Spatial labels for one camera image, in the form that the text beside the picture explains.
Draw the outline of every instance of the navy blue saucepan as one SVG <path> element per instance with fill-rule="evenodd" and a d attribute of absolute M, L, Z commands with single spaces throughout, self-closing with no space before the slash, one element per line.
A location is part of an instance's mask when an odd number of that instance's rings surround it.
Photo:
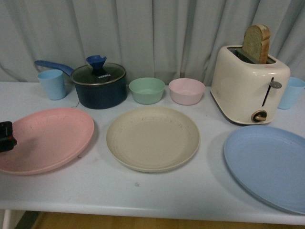
<path fill-rule="evenodd" d="M 36 65 L 65 72 L 75 83 L 79 101 L 91 109 L 106 109 L 122 103 L 127 97 L 126 70 L 115 63 L 105 63 L 106 57 L 88 57 L 88 65 L 75 70 L 48 61 L 35 61 Z"/>

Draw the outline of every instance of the toast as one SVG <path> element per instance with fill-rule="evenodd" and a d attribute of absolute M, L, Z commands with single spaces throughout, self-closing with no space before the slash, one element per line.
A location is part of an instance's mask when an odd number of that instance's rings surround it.
<path fill-rule="evenodd" d="M 270 31 L 267 26 L 250 26 L 244 34 L 243 51 L 261 64 L 267 63 Z"/>

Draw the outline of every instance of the pot lid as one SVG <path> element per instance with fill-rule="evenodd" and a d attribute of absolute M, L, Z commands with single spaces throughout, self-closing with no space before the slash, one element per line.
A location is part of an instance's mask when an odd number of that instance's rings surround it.
<path fill-rule="evenodd" d="M 90 64 L 76 68 L 71 73 L 73 82 L 87 86 L 113 83 L 126 75 L 126 70 L 115 63 L 105 63 L 102 68 L 94 69 Z"/>

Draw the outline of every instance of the toaster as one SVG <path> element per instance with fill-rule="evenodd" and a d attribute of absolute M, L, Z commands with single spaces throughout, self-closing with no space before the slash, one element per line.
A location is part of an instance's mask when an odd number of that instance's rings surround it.
<path fill-rule="evenodd" d="M 229 121 L 267 124 L 275 116 L 289 77 L 289 67 L 271 55 L 266 64 L 260 64 L 242 46 L 224 46 L 217 56 L 211 95 Z"/>

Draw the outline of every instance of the pink bowl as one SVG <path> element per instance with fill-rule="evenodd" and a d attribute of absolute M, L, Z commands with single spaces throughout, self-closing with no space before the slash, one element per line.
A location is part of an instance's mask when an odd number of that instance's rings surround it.
<path fill-rule="evenodd" d="M 202 82 L 189 78 L 173 80 L 168 86 L 172 100 L 181 105 L 198 103 L 205 91 L 205 85 Z"/>

